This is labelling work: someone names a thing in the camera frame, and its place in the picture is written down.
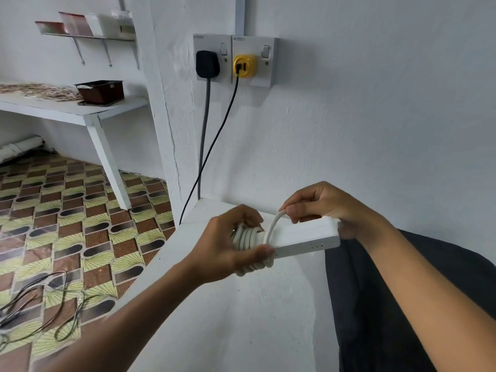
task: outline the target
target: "black plug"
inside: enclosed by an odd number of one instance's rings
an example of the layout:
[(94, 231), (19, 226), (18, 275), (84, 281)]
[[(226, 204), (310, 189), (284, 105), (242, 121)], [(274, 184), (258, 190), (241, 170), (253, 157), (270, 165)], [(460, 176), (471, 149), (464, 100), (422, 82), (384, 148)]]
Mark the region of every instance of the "black plug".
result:
[(214, 78), (220, 73), (217, 54), (212, 51), (198, 51), (196, 53), (196, 74), (200, 78)]

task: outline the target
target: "table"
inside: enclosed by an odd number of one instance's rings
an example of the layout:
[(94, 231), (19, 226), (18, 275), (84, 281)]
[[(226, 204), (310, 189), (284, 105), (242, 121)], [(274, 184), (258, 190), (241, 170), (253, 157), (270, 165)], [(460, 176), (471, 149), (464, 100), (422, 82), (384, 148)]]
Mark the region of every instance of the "table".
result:
[[(208, 220), (233, 206), (201, 199), (113, 312), (186, 256)], [(274, 216), (261, 214), (267, 228)], [(277, 226), (289, 222), (282, 218)], [(203, 285), (162, 324), (129, 371), (338, 371), (325, 268), (318, 251)]]
[(53, 102), (51, 100), (26, 98), (19, 94), (0, 94), (0, 110), (2, 111), (86, 126), (112, 186), (112, 190), (115, 193), (117, 202), (122, 209), (131, 208), (131, 202), (126, 193), (126, 187), (122, 181), (119, 169), (115, 164), (110, 146), (108, 145), (109, 142), (102, 129), (101, 120), (146, 106), (147, 104), (147, 98), (136, 96), (126, 96), (124, 100), (114, 105), (98, 107), (78, 106), (77, 101)]

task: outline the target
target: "pile of dried plant stalks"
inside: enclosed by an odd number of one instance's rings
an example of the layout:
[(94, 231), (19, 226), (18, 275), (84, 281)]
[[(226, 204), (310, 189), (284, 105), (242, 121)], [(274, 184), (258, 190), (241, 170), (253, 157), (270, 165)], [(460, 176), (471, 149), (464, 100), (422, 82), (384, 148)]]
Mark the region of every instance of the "pile of dried plant stalks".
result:
[(68, 102), (83, 100), (76, 88), (47, 85), (45, 83), (0, 84), (0, 94), (17, 93), (27, 98)]

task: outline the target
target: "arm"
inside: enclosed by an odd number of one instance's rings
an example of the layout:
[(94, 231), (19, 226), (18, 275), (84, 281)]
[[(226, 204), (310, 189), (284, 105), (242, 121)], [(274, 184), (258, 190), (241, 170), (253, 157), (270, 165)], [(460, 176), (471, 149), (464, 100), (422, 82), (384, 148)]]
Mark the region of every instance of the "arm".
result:
[(440, 274), (380, 214), (327, 182), (297, 191), (281, 207), (296, 223), (339, 218), (340, 236), (355, 237), (439, 372), (495, 371), (496, 320)]
[(244, 205), (212, 218), (184, 260), (103, 321), (98, 329), (68, 347), (42, 371), (126, 371), (159, 326), (196, 288), (262, 262), (274, 253), (268, 245), (259, 245), (253, 250), (233, 249), (234, 225), (243, 222), (255, 227), (262, 220), (260, 214)]

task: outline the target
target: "yellow plug adapter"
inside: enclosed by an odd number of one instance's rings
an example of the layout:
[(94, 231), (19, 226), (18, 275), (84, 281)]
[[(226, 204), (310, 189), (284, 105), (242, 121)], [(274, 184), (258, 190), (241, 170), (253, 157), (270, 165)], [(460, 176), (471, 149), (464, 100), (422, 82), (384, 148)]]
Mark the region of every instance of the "yellow plug adapter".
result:
[(241, 65), (240, 78), (250, 78), (257, 73), (257, 57), (255, 55), (237, 55), (232, 63), (234, 74), (236, 74), (236, 65)]

